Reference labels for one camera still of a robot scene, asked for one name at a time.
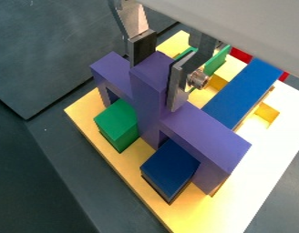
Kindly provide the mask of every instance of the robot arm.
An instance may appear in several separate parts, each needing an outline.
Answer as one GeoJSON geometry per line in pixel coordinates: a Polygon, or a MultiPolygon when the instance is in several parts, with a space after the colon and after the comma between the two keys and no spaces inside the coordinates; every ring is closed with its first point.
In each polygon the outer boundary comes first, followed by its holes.
{"type": "MultiPolygon", "coordinates": [[[[156,51],[156,32],[150,29],[143,6],[135,0],[108,0],[108,4],[124,36],[130,65],[136,66],[156,51]]],[[[190,46],[198,50],[170,69],[167,108],[171,111],[186,102],[191,87],[200,89],[210,81],[199,68],[211,59],[215,44],[215,38],[192,29],[190,46]]]]}

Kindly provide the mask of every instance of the blue block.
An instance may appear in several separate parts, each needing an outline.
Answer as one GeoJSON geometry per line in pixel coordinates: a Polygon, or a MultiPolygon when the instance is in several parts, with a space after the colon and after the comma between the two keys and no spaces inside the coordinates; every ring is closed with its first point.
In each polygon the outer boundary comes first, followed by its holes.
{"type": "Polygon", "coordinates": [[[202,110],[233,129],[281,74],[279,69],[254,58],[202,110]]]}
{"type": "Polygon", "coordinates": [[[143,163],[143,178],[168,203],[188,184],[198,166],[198,160],[171,139],[143,163]]]}

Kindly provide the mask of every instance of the green cube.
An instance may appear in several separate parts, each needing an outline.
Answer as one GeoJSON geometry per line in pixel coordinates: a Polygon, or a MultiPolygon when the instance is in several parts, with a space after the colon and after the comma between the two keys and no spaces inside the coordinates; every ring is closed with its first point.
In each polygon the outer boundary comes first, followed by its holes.
{"type": "Polygon", "coordinates": [[[139,137],[136,113],[132,106],[119,99],[93,120],[103,136],[122,153],[139,137]]]}
{"type": "Polygon", "coordinates": [[[226,56],[230,54],[231,46],[226,46],[220,52],[206,62],[203,72],[211,76],[216,69],[224,64],[226,56]]]}

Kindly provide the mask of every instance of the yellow base board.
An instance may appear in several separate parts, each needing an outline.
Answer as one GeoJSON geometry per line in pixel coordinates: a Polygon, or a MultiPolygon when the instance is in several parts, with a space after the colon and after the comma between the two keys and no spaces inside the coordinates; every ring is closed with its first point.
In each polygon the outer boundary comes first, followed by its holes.
{"type": "Polygon", "coordinates": [[[238,233],[249,226],[299,150],[299,92],[277,82],[265,103],[279,116],[267,129],[254,116],[239,128],[238,134],[253,146],[214,198],[190,184],[171,205],[142,178],[140,165],[155,150],[139,138],[117,154],[99,132],[92,120],[104,110],[99,90],[67,107],[65,113],[170,231],[238,233]]]}

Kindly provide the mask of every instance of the purple block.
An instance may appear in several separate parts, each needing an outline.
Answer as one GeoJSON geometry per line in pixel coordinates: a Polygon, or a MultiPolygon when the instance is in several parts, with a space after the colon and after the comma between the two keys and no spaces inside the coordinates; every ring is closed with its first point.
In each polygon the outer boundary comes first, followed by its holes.
{"type": "Polygon", "coordinates": [[[168,56],[155,52],[130,70],[139,133],[154,149],[167,139],[159,132],[159,119],[170,112],[166,108],[166,93],[171,63],[168,56]]]}
{"type": "Polygon", "coordinates": [[[160,123],[163,133],[200,161],[194,182],[210,193],[231,174],[251,144],[188,102],[160,123]]]}
{"type": "Polygon", "coordinates": [[[115,98],[108,95],[109,91],[134,105],[130,83],[130,61],[117,53],[111,52],[89,67],[101,93],[104,105],[109,106],[115,100],[115,98]]]}

